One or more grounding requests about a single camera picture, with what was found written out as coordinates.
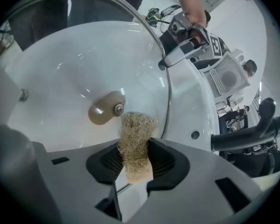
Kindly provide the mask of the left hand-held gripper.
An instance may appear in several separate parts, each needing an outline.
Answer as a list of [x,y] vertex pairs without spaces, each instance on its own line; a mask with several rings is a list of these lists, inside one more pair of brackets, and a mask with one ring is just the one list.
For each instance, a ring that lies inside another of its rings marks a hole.
[[[199,36],[201,42],[194,48],[190,40]],[[225,53],[224,41],[201,25],[193,25],[184,12],[175,15],[160,41],[166,56],[159,61],[160,70],[170,68],[185,58],[221,58]]]

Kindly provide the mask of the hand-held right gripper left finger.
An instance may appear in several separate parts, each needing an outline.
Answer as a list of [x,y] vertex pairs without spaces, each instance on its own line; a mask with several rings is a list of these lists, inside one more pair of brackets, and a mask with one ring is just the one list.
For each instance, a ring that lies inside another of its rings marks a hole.
[[63,224],[120,224],[115,180],[117,175],[101,163],[116,151],[116,140],[93,146],[47,152],[33,142],[35,158]]

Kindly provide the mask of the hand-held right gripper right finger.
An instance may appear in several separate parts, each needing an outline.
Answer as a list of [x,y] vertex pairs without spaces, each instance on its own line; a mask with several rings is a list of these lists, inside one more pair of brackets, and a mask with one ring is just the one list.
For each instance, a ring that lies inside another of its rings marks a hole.
[[133,224],[215,224],[261,193],[248,175],[211,152],[151,139],[148,153],[154,179]]

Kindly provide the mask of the person's left hand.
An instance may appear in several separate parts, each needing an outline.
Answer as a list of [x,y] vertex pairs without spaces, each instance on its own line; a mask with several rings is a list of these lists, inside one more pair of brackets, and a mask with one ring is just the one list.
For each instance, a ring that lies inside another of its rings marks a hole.
[[[203,9],[201,11],[187,11],[185,12],[185,17],[192,25],[200,25],[206,28],[206,16]],[[202,39],[197,31],[192,30],[190,36],[197,39],[199,44],[201,43]]]

